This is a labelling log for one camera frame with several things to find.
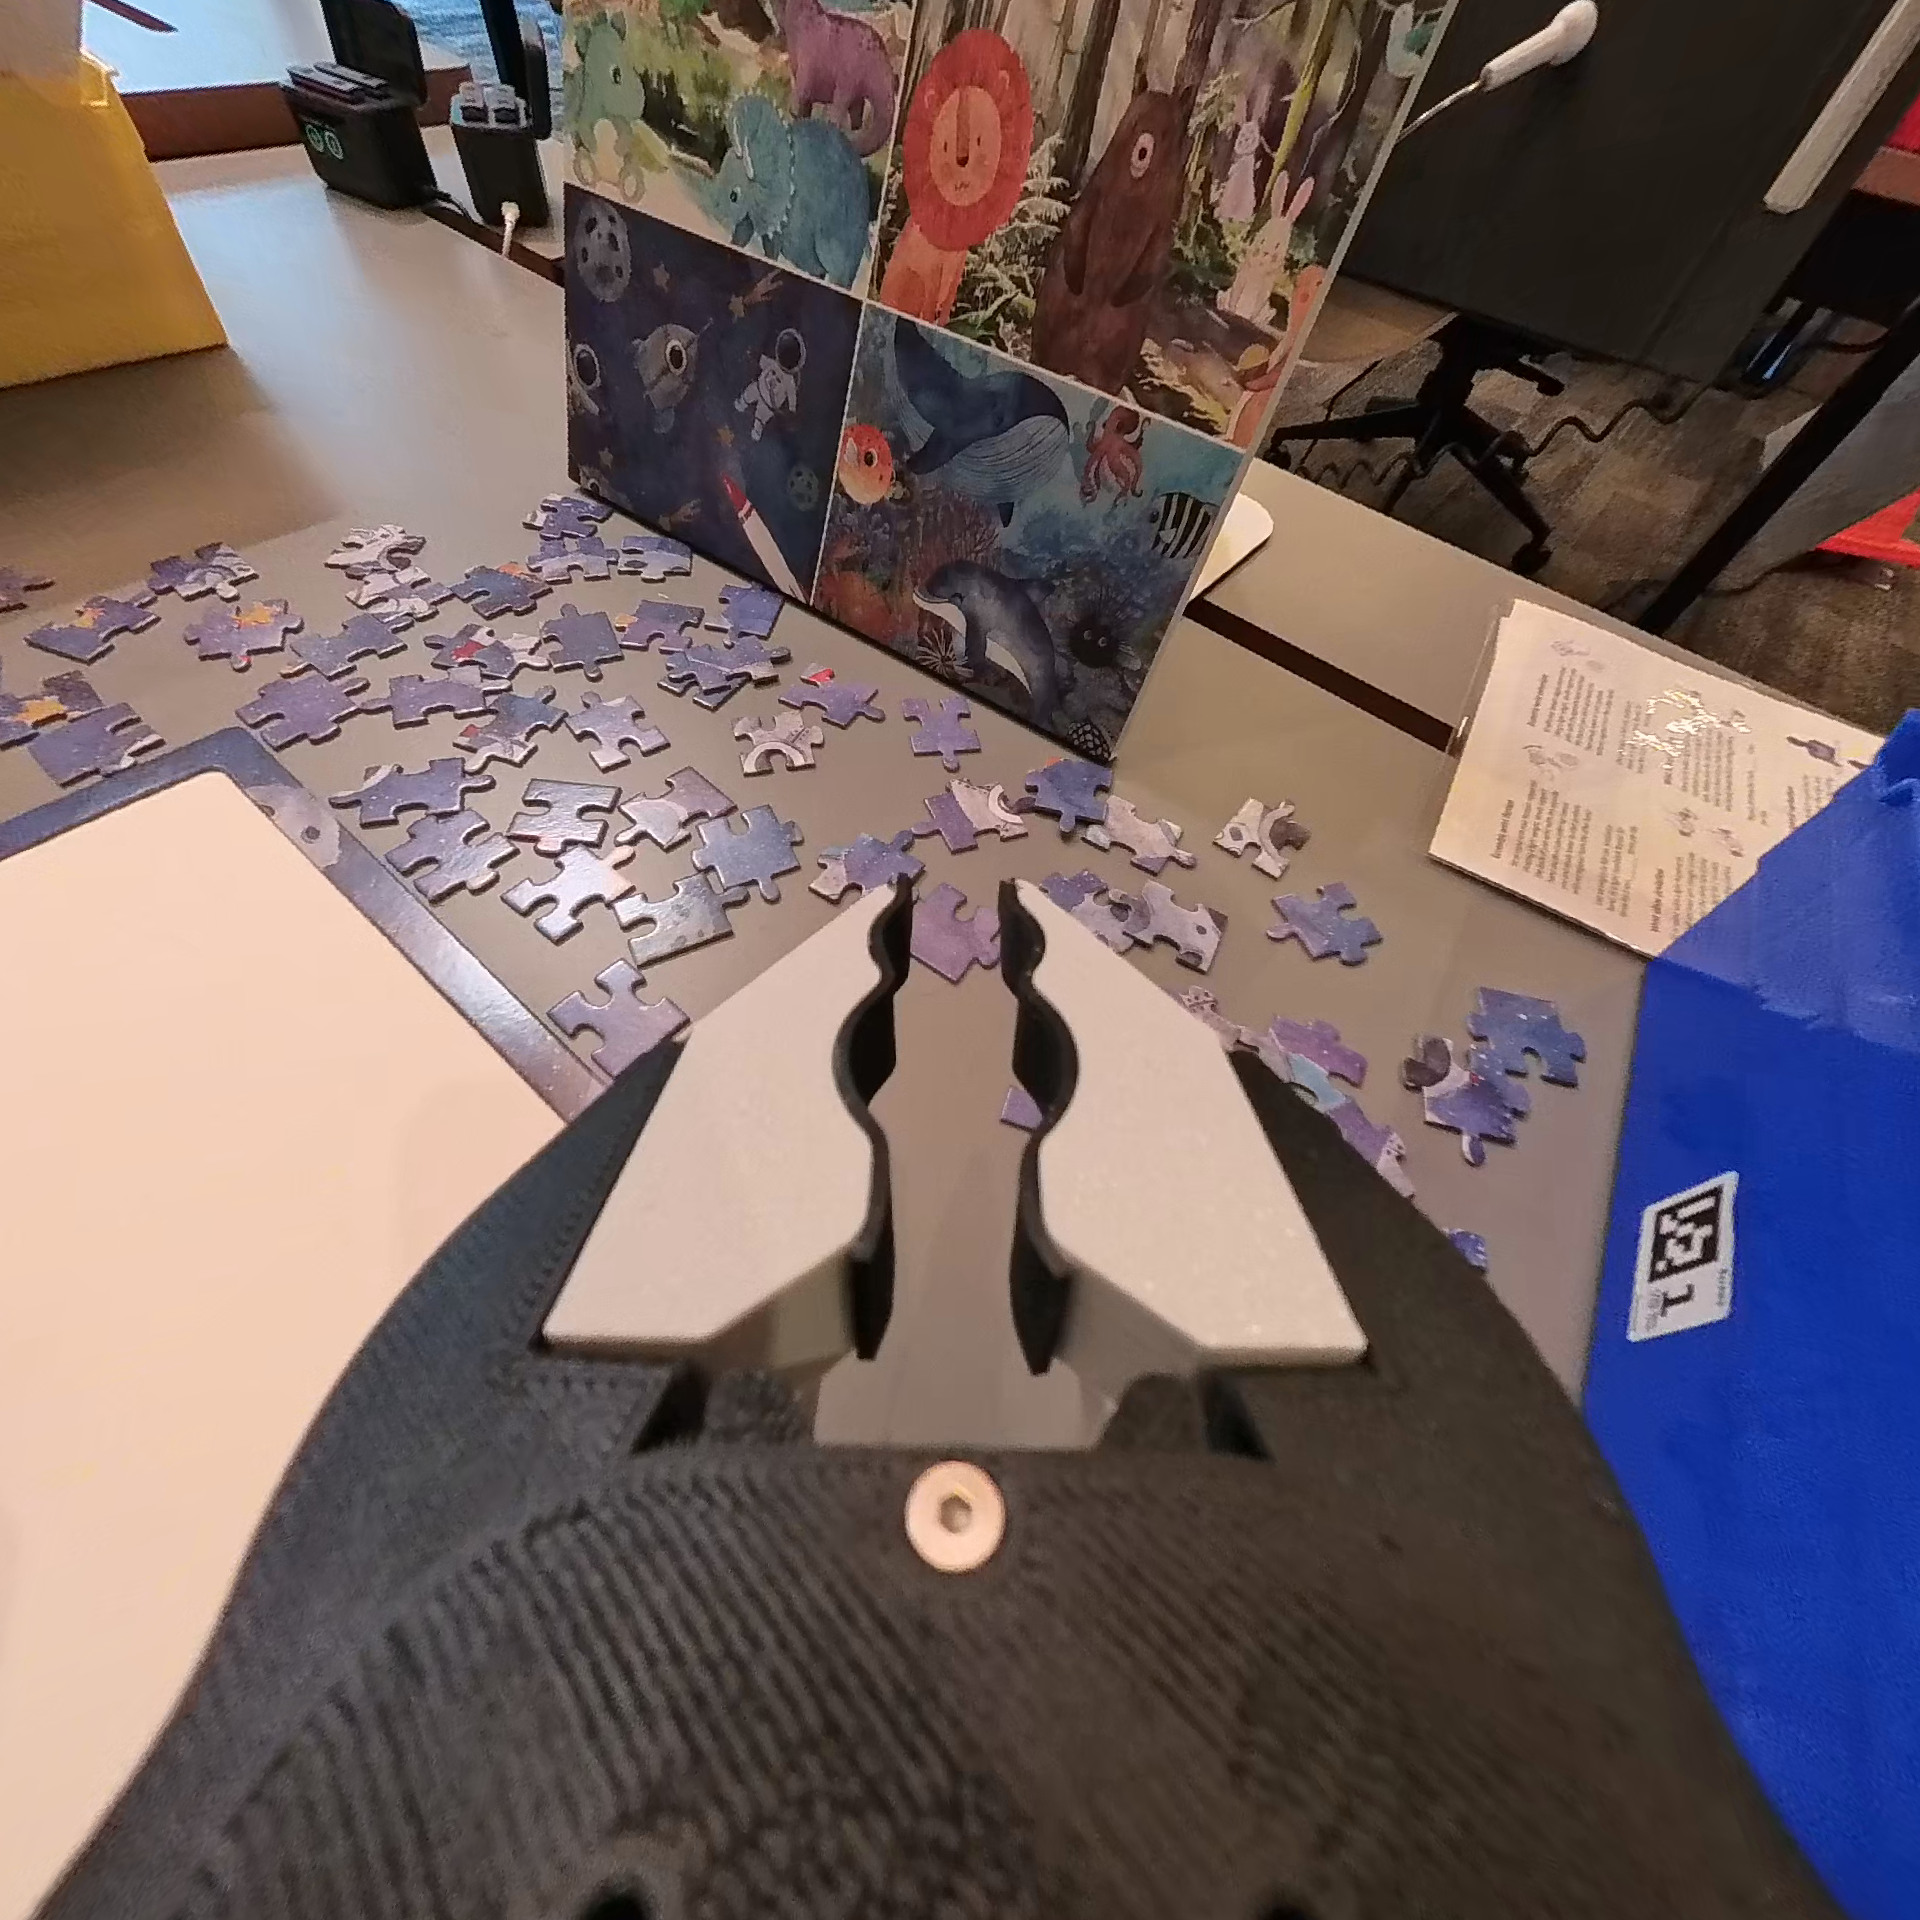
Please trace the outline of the blue plastic bin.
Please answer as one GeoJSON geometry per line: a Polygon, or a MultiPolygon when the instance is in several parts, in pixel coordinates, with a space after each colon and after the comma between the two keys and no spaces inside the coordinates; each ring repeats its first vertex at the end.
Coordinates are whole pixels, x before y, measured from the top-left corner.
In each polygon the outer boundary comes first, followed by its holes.
{"type": "Polygon", "coordinates": [[[1916,1916],[1916,711],[1648,961],[1584,1410],[1783,1823],[1916,1916]],[[1628,1342],[1644,1206],[1724,1170],[1732,1313],[1628,1342]]]}

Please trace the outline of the white puzzle frame blue border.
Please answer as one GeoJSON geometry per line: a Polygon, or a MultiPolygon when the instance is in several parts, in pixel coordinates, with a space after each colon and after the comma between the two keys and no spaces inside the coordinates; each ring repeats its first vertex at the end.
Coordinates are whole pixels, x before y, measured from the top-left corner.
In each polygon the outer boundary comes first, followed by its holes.
{"type": "Polygon", "coordinates": [[[696,1431],[544,1350],[584,1070],[218,735],[4,826],[4,1916],[518,1916],[471,1648],[523,1510],[696,1431]]]}

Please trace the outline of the black charging dock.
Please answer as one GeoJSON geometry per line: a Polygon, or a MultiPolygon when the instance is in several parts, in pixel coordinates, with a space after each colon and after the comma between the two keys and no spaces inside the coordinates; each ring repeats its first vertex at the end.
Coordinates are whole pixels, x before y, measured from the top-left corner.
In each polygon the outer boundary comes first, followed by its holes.
{"type": "Polygon", "coordinates": [[[424,62],[411,16],[395,2],[322,2],[332,56],[293,64],[278,81],[320,181],[378,208],[438,196],[420,109],[424,62]]]}

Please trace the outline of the small black charger box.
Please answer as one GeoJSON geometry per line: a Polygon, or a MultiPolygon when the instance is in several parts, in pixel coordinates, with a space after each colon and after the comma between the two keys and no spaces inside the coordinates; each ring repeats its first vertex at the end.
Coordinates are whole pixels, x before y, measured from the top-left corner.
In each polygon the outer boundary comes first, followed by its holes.
{"type": "Polygon", "coordinates": [[[501,200],[522,208],[518,236],[549,226],[541,142],[550,132],[550,100],[544,81],[517,92],[501,79],[460,85],[447,111],[454,152],[464,166],[471,213],[498,240],[501,200]]]}

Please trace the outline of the white instruction sheet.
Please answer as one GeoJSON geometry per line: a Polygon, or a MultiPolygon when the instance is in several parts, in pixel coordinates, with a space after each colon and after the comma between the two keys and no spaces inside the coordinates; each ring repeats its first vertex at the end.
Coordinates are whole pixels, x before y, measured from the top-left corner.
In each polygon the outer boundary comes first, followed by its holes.
{"type": "Polygon", "coordinates": [[[1518,599],[1493,625],[1428,853],[1654,957],[1882,743],[1518,599]]]}

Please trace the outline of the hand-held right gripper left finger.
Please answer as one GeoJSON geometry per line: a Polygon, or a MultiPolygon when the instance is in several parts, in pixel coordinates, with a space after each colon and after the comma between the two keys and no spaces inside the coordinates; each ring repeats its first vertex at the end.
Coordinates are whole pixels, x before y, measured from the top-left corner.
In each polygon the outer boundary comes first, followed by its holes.
{"type": "Polygon", "coordinates": [[[895,1294],[888,1143],[912,887],[867,893],[676,1042],[549,1306],[560,1360],[778,1377],[805,1416],[895,1294]]]}

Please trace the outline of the white board stand base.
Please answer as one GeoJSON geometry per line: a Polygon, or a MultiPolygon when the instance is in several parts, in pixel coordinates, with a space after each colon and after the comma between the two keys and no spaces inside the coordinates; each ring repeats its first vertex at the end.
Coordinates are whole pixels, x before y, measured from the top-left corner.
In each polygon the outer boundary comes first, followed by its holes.
{"type": "Polygon", "coordinates": [[[1259,553],[1274,533],[1275,518],[1259,498],[1243,490],[1230,498],[1218,516],[1206,553],[1190,576],[1183,606],[1208,593],[1237,566],[1259,553]]]}

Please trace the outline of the four-picture animal picture board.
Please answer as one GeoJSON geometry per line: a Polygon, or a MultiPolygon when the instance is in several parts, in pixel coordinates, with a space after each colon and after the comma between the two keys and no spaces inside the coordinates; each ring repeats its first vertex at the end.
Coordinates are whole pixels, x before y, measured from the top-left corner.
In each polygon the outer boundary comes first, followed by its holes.
{"type": "Polygon", "coordinates": [[[563,4],[567,461],[1108,758],[1456,4],[563,4]]]}

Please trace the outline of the black office chair base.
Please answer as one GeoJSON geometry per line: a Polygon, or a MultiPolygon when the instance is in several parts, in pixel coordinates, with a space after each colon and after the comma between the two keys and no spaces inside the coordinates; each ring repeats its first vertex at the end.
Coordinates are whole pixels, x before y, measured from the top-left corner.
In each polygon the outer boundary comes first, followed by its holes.
{"type": "Polygon", "coordinates": [[[1372,400],[1360,413],[1326,416],[1311,422],[1275,428],[1267,458],[1306,474],[1308,453],[1326,446],[1399,448],[1380,468],[1350,463],[1332,488],[1362,477],[1375,487],[1375,510],[1394,516],[1406,493],[1437,466],[1451,461],[1469,474],[1495,504],[1523,528],[1523,542],[1509,566],[1535,576],[1552,554],[1552,528],[1527,493],[1532,453],[1509,428],[1496,428],[1474,404],[1477,383],[1501,373],[1539,396],[1558,400],[1567,383],[1550,373],[1543,349],[1527,334],[1474,318],[1453,318],[1435,334],[1435,362],[1411,400],[1372,400]]]}

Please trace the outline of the side table with black legs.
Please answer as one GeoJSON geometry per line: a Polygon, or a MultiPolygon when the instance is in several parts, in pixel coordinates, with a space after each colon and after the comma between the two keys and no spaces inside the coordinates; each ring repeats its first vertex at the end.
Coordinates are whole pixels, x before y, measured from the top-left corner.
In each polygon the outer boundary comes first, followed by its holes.
{"type": "Polygon", "coordinates": [[[1670,625],[1732,572],[1749,588],[1829,536],[1916,490],[1918,301],[1876,346],[1773,449],[1752,485],[1686,561],[1628,622],[1650,634],[1670,625]]]}

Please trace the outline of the black white square tag sticker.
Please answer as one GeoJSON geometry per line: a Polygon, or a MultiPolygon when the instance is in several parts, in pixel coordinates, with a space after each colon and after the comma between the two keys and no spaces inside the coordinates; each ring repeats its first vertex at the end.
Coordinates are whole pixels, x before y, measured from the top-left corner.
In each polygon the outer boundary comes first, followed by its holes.
{"type": "Polygon", "coordinates": [[[1628,1342],[1712,1327],[1732,1313],[1738,1193],[1740,1174],[1724,1170],[1644,1206],[1622,1322],[1628,1342]]]}

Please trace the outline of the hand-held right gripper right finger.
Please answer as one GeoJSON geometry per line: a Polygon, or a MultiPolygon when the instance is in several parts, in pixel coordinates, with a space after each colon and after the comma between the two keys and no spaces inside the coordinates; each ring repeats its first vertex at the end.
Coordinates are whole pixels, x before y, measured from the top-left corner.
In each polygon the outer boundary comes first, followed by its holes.
{"type": "Polygon", "coordinates": [[[1010,1312],[1030,1376],[1341,1368],[1370,1338],[1234,1060],[1032,880],[998,888],[1026,1128],[1010,1312]]]}

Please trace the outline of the yellow bag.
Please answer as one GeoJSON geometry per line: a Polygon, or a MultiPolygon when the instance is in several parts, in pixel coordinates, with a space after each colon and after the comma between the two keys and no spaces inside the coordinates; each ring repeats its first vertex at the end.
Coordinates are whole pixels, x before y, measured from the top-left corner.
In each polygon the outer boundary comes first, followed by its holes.
{"type": "Polygon", "coordinates": [[[106,64],[2,79],[2,385],[226,346],[106,64]]]}

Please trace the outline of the purple puzzle pieces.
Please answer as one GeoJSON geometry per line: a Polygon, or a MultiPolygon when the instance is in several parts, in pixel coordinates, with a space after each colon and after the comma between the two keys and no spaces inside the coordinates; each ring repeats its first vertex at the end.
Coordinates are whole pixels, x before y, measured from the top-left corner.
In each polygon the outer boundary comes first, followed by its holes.
{"type": "Polygon", "coordinates": [[[975,702],[958,727],[978,751],[955,770],[916,756],[900,702],[942,705],[966,688],[915,680],[798,609],[742,652],[778,655],[734,684],[724,711],[699,684],[661,685],[702,631],[712,588],[615,583],[526,617],[411,634],[354,631],[335,673],[296,647],[339,637],[350,607],[294,606],[264,584],[186,607],[127,591],[70,615],[58,641],[4,624],[4,824],[149,772],[165,753],[236,735],[320,812],[367,878],[342,878],[370,918],[413,946],[436,924],[531,1016],[532,1039],[615,1074],[644,1009],[669,997],[711,1009],[860,888],[831,892],[840,845],[882,878],[918,858],[918,892],[951,888],[951,921],[991,906],[998,878],[1094,873],[1094,906],[1142,885],[1227,921],[1206,976],[1159,943],[1150,970],[1218,997],[1254,1030],[1320,1016],[1370,1060],[1364,1084],[1315,1068],[1360,1106],[1392,1183],[1444,1230],[1477,1230],[1493,1278],[1525,1287],[1594,1278],[1612,1068],[1586,1089],[1534,1088],[1518,1143],[1460,1164],[1456,1136],[1402,1088],[1415,1025],[1453,1023],[1487,981],[1556,998],[1603,1065],[1603,997],[1574,978],[1594,949],[1412,853],[1416,802],[1444,782],[1437,750],[1237,644],[1212,615],[1170,644],[1170,685],[1117,772],[1123,817],[1182,826],[1162,876],[1124,844],[1096,849],[1022,813],[1023,775],[1064,748],[975,702]]]}

